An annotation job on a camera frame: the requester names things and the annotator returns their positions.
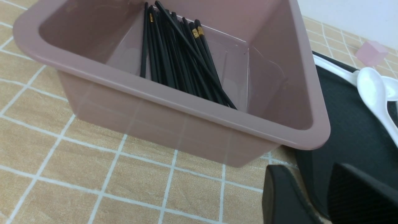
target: black mat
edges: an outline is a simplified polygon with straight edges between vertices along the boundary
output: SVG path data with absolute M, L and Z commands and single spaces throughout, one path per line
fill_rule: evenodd
M 314 54 L 345 70 L 356 70 L 324 55 Z M 316 69 L 331 134 L 320 149 L 295 150 L 295 154 L 311 203 L 328 218 L 326 197 L 334 163 L 350 164 L 398 189 L 398 149 L 385 128 L 362 102 L 354 86 L 323 68 Z M 397 124 L 395 102 L 388 103 L 388 111 Z

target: plastic bin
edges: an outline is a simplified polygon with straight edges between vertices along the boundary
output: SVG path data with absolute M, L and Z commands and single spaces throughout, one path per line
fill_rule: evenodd
M 141 0 L 40 0 L 17 19 L 14 38 L 59 70 L 84 121 L 233 167 L 279 145 L 312 150 L 326 142 L 328 115 L 297 0 L 161 2 L 206 26 L 238 110 L 139 76 Z

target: pink cube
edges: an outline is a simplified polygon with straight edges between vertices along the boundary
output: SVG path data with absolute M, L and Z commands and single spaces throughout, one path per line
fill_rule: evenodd
M 376 66 L 387 56 L 388 50 L 377 41 L 366 41 L 355 56 L 366 66 Z

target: countertop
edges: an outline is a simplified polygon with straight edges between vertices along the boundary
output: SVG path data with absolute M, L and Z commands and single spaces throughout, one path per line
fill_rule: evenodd
M 266 166 L 286 165 L 300 181 L 283 147 L 231 168 L 75 118 L 56 71 L 13 41 L 12 24 L 34 2 L 0 0 L 1 224 L 261 224 Z M 364 66 L 354 53 L 365 39 L 304 22 L 314 51 Z M 396 78 L 389 51 L 376 70 Z

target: plastic spoon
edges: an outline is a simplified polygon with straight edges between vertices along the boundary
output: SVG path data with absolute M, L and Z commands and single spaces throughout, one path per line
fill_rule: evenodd
M 381 75 L 372 68 L 358 74 L 358 93 L 369 110 L 380 120 L 398 147 L 398 128 L 388 114 L 386 87 Z
M 351 83 L 353 86 L 357 86 L 357 77 L 359 71 L 353 73 L 317 56 L 314 56 L 314 62 L 317 66 L 332 72 L 341 78 L 345 79 L 347 82 Z M 391 77 L 382 76 L 384 85 L 386 86 L 387 100 L 388 101 L 398 101 L 398 80 Z

